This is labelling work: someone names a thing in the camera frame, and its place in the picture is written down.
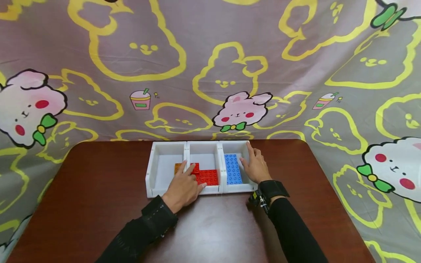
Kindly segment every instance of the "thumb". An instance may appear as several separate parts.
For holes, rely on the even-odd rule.
[[[244,169],[247,171],[248,170],[248,162],[247,162],[247,160],[241,157],[240,158],[240,161],[241,161],[242,165],[244,166]]]
[[[201,183],[200,185],[198,185],[197,186],[197,195],[199,195],[207,185],[208,185],[207,183]]]

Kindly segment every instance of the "brown table surface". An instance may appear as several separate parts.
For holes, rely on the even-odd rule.
[[[281,180],[330,262],[374,262],[310,148],[300,140],[253,140]],[[8,263],[91,263],[148,203],[145,174],[152,142],[75,146]],[[174,231],[141,262],[286,262],[272,223],[250,194],[200,196]]]

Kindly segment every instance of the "finger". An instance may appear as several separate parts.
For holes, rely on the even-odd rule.
[[[200,185],[198,185],[197,186],[197,194],[196,194],[196,196],[198,196],[207,185],[208,185],[207,183],[201,183]]]
[[[253,147],[251,147],[250,142],[247,142],[246,145],[247,145],[248,155],[250,155],[250,160],[251,160],[251,158],[254,157]]]
[[[247,162],[247,160],[241,157],[240,158],[240,162],[244,166],[244,169],[247,171],[248,170],[248,162]]]
[[[186,163],[187,163],[187,160],[184,160],[184,161],[181,163],[181,165],[180,165],[180,167],[179,167],[179,169],[178,169],[178,171],[177,171],[176,175],[180,175],[180,174],[182,174],[182,173],[183,173],[183,170],[184,170],[184,167],[186,166]]]
[[[262,152],[259,149],[254,148],[253,150],[254,150],[254,154],[256,155],[256,157],[262,155]]]
[[[184,175],[190,175],[193,172],[193,169],[195,168],[196,164],[190,165],[189,168],[187,168],[187,171],[184,173]]]

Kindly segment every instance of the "cartoon print curtain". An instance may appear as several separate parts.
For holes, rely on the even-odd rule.
[[[306,141],[378,262],[420,262],[421,2],[0,3],[0,262],[83,141]]]

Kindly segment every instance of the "forearm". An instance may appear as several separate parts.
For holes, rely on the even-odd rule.
[[[288,199],[274,200],[269,209],[269,218],[276,228],[282,250],[289,263],[328,261]]]
[[[142,218],[132,220],[111,241],[96,263],[134,263],[150,244],[151,237]]]
[[[124,226],[96,263],[137,262],[146,247],[177,222],[177,217],[159,196],[142,210],[142,214]]]

